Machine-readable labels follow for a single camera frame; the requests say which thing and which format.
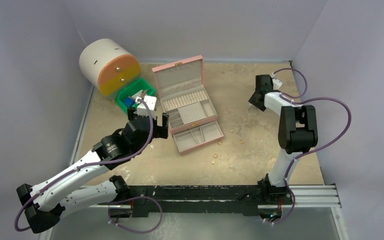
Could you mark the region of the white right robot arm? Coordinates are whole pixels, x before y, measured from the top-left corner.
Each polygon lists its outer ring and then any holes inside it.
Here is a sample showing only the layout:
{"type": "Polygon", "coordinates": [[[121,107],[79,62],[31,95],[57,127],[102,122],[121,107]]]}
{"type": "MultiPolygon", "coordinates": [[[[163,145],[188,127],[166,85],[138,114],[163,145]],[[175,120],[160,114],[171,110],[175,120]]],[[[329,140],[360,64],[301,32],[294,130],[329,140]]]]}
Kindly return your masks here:
{"type": "Polygon", "coordinates": [[[261,111],[272,110],[279,116],[277,140],[281,148],[272,170],[267,174],[269,185],[260,196],[268,204],[280,198],[279,188],[286,187],[300,155],[318,143],[316,109],[287,98],[278,88],[281,82],[268,74],[255,76],[254,93],[248,100],[261,111]]]}

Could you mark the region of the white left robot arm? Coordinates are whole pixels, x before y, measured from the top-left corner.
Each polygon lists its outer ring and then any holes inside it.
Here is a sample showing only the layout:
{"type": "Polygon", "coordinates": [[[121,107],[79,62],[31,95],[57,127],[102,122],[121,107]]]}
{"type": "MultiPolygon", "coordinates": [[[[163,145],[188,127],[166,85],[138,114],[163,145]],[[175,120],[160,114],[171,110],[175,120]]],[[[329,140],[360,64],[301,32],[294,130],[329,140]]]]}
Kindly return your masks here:
{"type": "Polygon", "coordinates": [[[39,184],[20,185],[16,193],[22,207],[15,217],[14,229],[42,233],[62,218],[97,204],[133,206],[144,200],[154,202],[161,211],[162,206],[155,199],[132,194],[119,175],[96,186],[82,187],[93,178],[139,156],[153,139],[167,139],[169,115],[164,112],[161,116],[162,125],[159,126],[152,110],[139,113],[130,108],[126,125],[103,137],[76,163],[39,184]]]}

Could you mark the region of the pink jewelry box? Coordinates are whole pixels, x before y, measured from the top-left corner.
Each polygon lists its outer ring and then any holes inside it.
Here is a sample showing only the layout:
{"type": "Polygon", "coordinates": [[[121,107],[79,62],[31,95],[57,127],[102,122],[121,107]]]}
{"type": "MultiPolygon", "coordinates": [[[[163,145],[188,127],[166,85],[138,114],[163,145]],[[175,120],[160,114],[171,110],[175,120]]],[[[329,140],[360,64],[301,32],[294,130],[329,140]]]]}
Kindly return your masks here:
{"type": "Polygon", "coordinates": [[[218,113],[204,86],[202,55],[152,68],[156,90],[179,153],[220,141],[218,113]]]}

